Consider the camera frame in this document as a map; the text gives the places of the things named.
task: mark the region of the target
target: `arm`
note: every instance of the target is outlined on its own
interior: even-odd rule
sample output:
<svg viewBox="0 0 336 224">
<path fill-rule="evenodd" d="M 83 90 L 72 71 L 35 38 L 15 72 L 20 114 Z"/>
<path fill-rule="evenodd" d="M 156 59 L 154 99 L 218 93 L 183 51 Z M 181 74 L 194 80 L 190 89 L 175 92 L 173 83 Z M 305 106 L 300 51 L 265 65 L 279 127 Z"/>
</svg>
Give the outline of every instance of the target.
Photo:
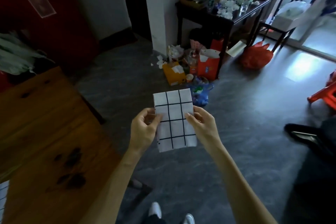
<svg viewBox="0 0 336 224">
<path fill-rule="evenodd" d="M 194 106 L 195 116 L 185 114 L 196 136 L 222 174 L 227 197 L 237 223 L 276 223 L 253 192 L 219 138 L 215 118 Z"/>
<path fill-rule="evenodd" d="M 155 116 L 150 125 L 146 118 L 153 116 L 154 108 L 145 108 L 132 121 L 131 139 L 128 150 L 112 173 L 98 198 L 84 215 L 81 224 L 112 224 L 117 219 L 121 201 L 133 170 L 145 150 L 151 145 L 156 128 L 162 118 Z"/>
</svg>

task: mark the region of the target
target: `black cloth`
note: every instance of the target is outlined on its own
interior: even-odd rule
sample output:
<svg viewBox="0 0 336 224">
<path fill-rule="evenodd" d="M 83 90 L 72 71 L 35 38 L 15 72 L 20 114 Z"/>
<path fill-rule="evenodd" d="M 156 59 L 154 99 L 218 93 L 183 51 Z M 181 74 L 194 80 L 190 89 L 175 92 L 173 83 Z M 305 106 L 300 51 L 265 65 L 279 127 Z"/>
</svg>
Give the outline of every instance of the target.
<svg viewBox="0 0 336 224">
<path fill-rule="evenodd" d="M 142 222 L 142 224 L 167 224 L 165 220 L 159 219 L 156 214 L 148 216 Z"/>
</svg>

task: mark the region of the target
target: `hand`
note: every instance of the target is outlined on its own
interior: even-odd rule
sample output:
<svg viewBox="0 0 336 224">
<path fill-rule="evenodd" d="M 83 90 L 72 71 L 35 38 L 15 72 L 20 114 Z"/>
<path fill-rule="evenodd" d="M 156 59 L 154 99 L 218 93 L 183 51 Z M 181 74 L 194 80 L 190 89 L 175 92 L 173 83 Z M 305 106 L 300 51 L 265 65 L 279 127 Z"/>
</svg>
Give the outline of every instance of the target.
<svg viewBox="0 0 336 224">
<path fill-rule="evenodd" d="M 161 119 L 161 114 L 155 116 L 154 108 L 143 109 L 132 120 L 131 140 L 129 142 L 128 149 L 143 154 L 153 142 L 156 128 L 159 125 Z"/>
<path fill-rule="evenodd" d="M 215 118 L 201 107 L 194 106 L 194 116 L 184 114 L 187 121 L 193 126 L 198 140 L 207 149 L 210 146 L 222 146 L 219 138 Z"/>
</svg>

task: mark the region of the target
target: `foot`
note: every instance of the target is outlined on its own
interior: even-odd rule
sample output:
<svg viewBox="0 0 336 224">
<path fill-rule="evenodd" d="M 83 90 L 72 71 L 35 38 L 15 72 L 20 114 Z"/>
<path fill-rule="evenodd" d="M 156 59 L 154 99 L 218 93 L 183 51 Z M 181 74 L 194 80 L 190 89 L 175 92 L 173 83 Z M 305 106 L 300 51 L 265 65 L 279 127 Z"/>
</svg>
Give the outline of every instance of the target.
<svg viewBox="0 0 336 224">
<path fill-rule="evenodd" d="M 154 215 L 156 214 L 158 216 L 159 219 L 161 219 L 162 217 L 162 213 L 161 213 L 161 208 L 158 202 L 154 202 L 152 203 L 152 205 L 149 208 L 148 211 L 148 216 Z"/>
<path fill-rule="evenodd" d="M 190 213 L 187 213 L 184 218 L 183 224 L 195 224 L 194 217 Z"/>
</svg>

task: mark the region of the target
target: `dark wooden table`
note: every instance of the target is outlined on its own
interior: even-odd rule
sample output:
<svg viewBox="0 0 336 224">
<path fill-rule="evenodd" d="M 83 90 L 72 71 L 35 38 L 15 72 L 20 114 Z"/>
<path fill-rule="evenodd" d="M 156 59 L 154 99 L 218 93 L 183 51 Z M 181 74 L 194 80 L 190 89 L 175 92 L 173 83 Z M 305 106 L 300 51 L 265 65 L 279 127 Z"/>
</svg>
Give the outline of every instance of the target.
<svg viewBox="0 0 336 224">
<path fill-rule="evenodd" d="M 184 5 L 181 2 L 177 2 L 175 4 L 177 8 L 177 18 L 178 18 L 177 44 L 179 45 L 182 42 L 183 18 L 196 22 L 198 24 L 201 24 L 202 26 L 205 26 L 210 30 L 223 33 L 224 41 L 223 41 L 223 46 L 222 46 L 222 52 L 220 54 L 220 61 L 219 61 L 218 69 L 217 69 L 217 75 L 216 75 L 216 78 L 218 78 L 218 73 L 223 64 L 223 58 L 224 58 L 225 51 L 228 46 L 231 34 L 237 31 L 242 25 L 244 25 L 247 18 L 254 15 L 254 13 L 258 13 L 258 16 L 254 20 L 254 24 L 253 24 L 253 27 L 252 27 L 252 30 L 251 30 L 251 33 L 250 33 L 250 36 L 247 42 L 247 45 L 248 46 L 250 45 L 253 39 L 253 36 L 255 34 L 256 28 L 258 26 L 258 23 L 260 21 L 260 17 L 263 13 L 263 9 L 266 5 L 268 5 L 271 2 L 271 0 L 258 0 L 258 1 L 260 2 L 260 5 L 255 5 L 255 6 L 250 5 L 245 13 L 234 11 L 232 20 L 228 20 L 223 17 L 210 14 L 207 12 L 205 8 L 201 10 L 197 10 L 191 6 Z"/>
</svg>

